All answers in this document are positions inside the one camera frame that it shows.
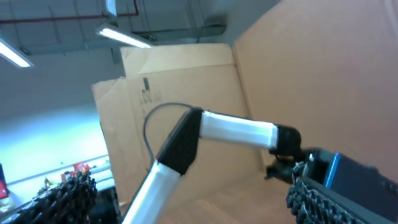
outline silver metal tube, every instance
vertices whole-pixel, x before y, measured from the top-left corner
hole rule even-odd
[[[268,122],[204,111],[200,137],[269,149],[277,145],[278,127]]]
[[[180,177],[177,171],[155,161],[122,224],[157,223]]]

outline cardboard box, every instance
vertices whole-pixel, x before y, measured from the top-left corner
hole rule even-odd
[[[93,87],[120,201],[132,199],[149,168],[144,116],[170,101],[294,126],[303,146],[340,151],[398,181],[397,7],[390,0],[282,1],[236,41],[234,58],[223,44],[122,49],[126,78]],[[181,114],[170,108],[151,119],[153,149]],[[273,160],[267,152],[263,164],[259,158],[243,146],[200,141],[169,208]]]
[[[234,45],[252,118],[398,181],[397,12],[390,0],[278,3]]]
[[[99,82],[93,92],[120,202],[128,205],[141,186],[150,159],[142,138],[147,113],[167,102],[248,117],[246,100],[225,44],[121,49],[126,77]],[[171,106],[151,116],[147,137],[156,155],[186,108]],[[168,204],[173,209],[261,170],[257,149],[200,141],[195,162]]]

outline red object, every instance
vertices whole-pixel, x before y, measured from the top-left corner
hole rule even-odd
[[[73,167],[75,168],[75,173],[82,172],[85,174],[90,170],[90,167],[85,162],[78,162]]]
[[[61,180],[62,182],[66,182],[67,181],[67,177],[65,174],[61,174]]]
[[[118,14],[118,17],[130,17],[130,16],[138,16],[139,11],[137,7],[137,0],[134,0],[134,8],[136,10],[135,13],[122,13]],[[48,21],[67,21],[67,20],[80,20],[80,19],[102,19],[108,18],[108,15],[92,15],[92,16],[65,16],[65,17],[54,17],[54,18],[36,18],[36,19],[8,19],[1,20],[0,24],[17,24],[21,22],[48,22]]]
[[[0,180],[0,199],[6,197],[8,197],[6,182],[4,180]]]

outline cardboard flap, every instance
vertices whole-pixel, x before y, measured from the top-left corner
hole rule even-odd
[[[231,48],[226,44],[166,45],[150,49],[122,47],[126,75],[233,64]]]
[[[281,1],[236,43],[254,119],[398,180],[395,1]]]
[[[125,178],[145,176],[147,161],[140,150],[135,150],[140,149],[141,145],[131,102],[126,91],[128,89],[125,78],[93,85],[118,198],[128,198],[125,202],[130,202],[141,185],[142,179],[130,178],[129,181],[125,181]],[[128,169],[131,166],[124,166],[125,164],[134,164],[134,168]]]

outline blue strip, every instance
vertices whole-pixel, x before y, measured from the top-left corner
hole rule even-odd
[[[330,189],[331,184],[333,183],[333,178],[335,177],[336,169],[338,166],[338,161],[340,160],[340,155],[338,152],[336,152],[333,162],[331,165],[329,165],[328,172],[326,173],[325,181],[323,181],[323,184],[325,185],[326,188]]]

